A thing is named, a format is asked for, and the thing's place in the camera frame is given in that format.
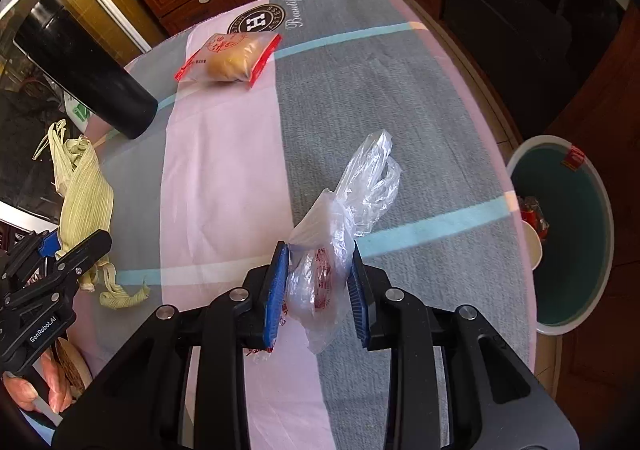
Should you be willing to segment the person's left hand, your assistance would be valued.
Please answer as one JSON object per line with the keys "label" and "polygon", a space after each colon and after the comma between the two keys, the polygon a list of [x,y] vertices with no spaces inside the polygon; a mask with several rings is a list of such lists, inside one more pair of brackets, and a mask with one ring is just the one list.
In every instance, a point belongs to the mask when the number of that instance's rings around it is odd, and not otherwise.
{"label": "person's left hand", "polygon": [[[50,348],[41,355],[39,361],[42,366],[43,380],[49,387],[48,405],[54,413],[61,413],[72,403],[70,383],[68,383],[64,369],[56,362]],[[32,383],[24,378],[14,378],[6,372],[2,374],[2,382],[18,407],[25,411],[38,410],[35,406],[38,392]]]}

